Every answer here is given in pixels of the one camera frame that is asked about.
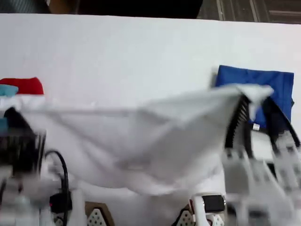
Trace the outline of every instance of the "black cable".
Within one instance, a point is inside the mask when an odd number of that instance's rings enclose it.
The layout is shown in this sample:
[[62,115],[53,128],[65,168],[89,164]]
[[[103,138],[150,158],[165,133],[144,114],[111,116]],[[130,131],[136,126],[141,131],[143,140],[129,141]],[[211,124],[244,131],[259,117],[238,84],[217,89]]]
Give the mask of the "black cable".
[[6,179],[3,179],[2,183],[1,183],[1,186],[0,186],[0,207],[2,205],[2,198],[3,198],[4,190],[6,188],[6,183],[7,183]]
[[49,154],[53,154],[55,153],[63,166],[63,172],[64,172],[64,177],[62,180],[62,192],[63,194],[66,195],[66,203],[65,203],[65,208],[64,208],[64,217],[63,217],[63,226],[67,226],[67,220],[68,220],[68,205],[69,205],[69,180],[68,180],[68,171],[67,171],[67,165],[66,162],[63,158],[63,156],[61,155],[61,153],[59,153],[57,150],[50,150],[45,154],[45,157],[47,157]]

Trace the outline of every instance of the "blue cloth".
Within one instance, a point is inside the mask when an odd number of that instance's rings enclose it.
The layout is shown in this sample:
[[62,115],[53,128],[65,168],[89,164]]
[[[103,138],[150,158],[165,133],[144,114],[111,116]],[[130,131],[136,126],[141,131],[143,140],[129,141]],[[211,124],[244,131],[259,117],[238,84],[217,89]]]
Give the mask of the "blue cloth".
[[[255,71],[220,65],[215,86],[219,87],[231,83],[271,86],[274,89],[271,98],[280,107],[288,120],[291,120],[293,73]],[[266,128],[266,121],[261,108],[256,113],[254,123]]]
[[17,86],[0,85],[0,96],[12,97],[17,94],[18,90]]

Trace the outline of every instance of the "red fabric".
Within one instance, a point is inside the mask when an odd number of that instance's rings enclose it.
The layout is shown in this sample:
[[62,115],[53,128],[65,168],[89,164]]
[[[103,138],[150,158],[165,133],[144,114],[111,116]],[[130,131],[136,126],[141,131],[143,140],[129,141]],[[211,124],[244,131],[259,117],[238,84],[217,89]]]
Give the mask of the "red fabric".
[[43,95],[43,86],[37,77],[31,79],[1,79],[1,85],[17,86],[17,94]]

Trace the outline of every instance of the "white table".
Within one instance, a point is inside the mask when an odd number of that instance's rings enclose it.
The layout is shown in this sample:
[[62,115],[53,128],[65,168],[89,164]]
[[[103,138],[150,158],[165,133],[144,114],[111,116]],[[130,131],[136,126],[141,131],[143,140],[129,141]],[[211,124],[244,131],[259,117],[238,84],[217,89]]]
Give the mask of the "white table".
[[[0,33],[1,77],[37,76],[48,99],[68,104],[136,106],[208,89],[219,65],[294,72],[301,136],[300,25],[1,14]],[[253,140],[270,159],[268,137]]]

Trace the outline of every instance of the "white fabric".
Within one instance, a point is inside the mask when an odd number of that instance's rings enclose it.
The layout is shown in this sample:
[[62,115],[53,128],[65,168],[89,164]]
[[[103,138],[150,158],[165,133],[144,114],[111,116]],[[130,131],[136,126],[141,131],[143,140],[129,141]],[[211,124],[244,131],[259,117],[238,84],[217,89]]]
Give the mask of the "white fabric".
[[[208,184],[206,190],[225,192],[219,156],[227,125],[242,93],[258,105],[272,89],[234,85],[120,110],[80,105],[63,107],[43,103],[42,97],[32,96],[29,101],[30,96],[16,96],[2,98],[0,109],[5,110],[10,103],[34,129],[45,129],[47,147],[62,153],[69,172],[76,179],[107,188],[125,187],[142,194],[128,191],[141,197],[141,200],[131,199],[134,205],[133,209],[128,207],[131,214],[136,214],[135,208],[140,212],[148,209],[140,202],[146,206],[165,203],[162,212],[152,210],[144,216],[146,219],[156,216],[156,220],[149,223],[158,225],[171,224],[189,196],[196,191],[203,192],[196,188],[204,187],[211,177],[220,180],[215,183],[219,187]],[[127,194],[117,202],[128,205],[128,198]],[[115,202],[116,198],[106,197],[117,225],[121,222],[126,225],[126,219],[119,216],[120,207],[110,205]],[[147,225],[141,220],[137,220],[137,225]]]

